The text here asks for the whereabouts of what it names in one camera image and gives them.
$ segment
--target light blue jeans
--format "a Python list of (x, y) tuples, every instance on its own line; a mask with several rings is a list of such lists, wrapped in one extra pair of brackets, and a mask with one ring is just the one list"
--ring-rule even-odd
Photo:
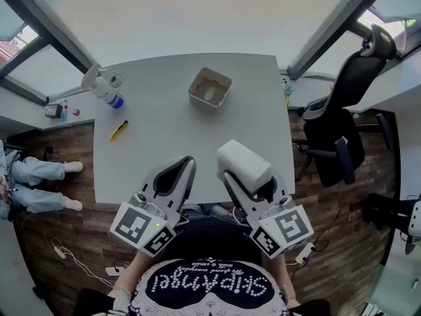
[(31, 213), (60, 211), (64, 209), (64, 198), (61, 193), (31, 190), (22, 184), (31, 186), (38, 185), (43, 179), (64, 179), (64, 165), (40, 161), (35, 157), (27, 157), (23, 161), (15, 161), (12, 164), (9, 177), (12, 180), (13, 200)]

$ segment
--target white table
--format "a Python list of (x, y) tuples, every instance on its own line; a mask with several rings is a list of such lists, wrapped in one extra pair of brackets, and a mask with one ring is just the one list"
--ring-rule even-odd
[[(203, 67), (232, 79), (214, 115), (193, 106), (187, 89)], [(231, 201), (216, 177), (216, 150), (235, 139), (258, 153), (284, 177), (294, 193), (291, 132), (275, 56), (192, 54), (122, 63), (104, 76), (121, 74), (125, 105), (114, 110), (97, 100), (94, 133), (95, 198), (120, 203), (159, 163), (191, 155), (197, 172), (188, 203)], [(113, 131), (129, 124), (110, 142)]]

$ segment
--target white sneaker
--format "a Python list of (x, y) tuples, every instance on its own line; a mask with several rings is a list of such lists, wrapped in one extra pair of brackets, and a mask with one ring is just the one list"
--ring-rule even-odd
[(84, 165), (79, 161), (72, 161), (70, 163), (64, 163), (64, 172), (80, 172), (84, 169)]
[(81, 211), (84, 209), (84, 206), (80, 201), (71, 200), (69, 197), (64, 197), (64, 206), (68, 209), (73, 209), (74, 211)]

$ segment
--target chair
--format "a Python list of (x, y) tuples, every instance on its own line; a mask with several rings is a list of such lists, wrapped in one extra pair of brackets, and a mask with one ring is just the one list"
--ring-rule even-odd
[(331, 94), (310, 102), (302, 111), (307, 140), (292, 141), (307, 158), (296, 181), (304, 177), (314, 159), (323, 187), (342, 180), (347, 185), (354, 183), (354, 170), (364, 161), (359, 132), (381, 132), (387, 148), (392, 145), (389, 125), (382, 114), (377, 115), (378, 124), (356, 126), (350, 112), (344, 109), (362, 99), (386, 61), (396, 54), (393, 38), (378, 25), (373, 24), (371, 29), (362, 48), (344, 62)]

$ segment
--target hand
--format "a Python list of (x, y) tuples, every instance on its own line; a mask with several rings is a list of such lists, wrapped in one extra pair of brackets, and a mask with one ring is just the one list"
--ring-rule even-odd
[(3, 192), (1, 193), (1, 197), (5, 203), (9, 201), (9, 185), (7, 184), (7, 180), (5, 176), (1, 176), (0, 183), (3, 185)]

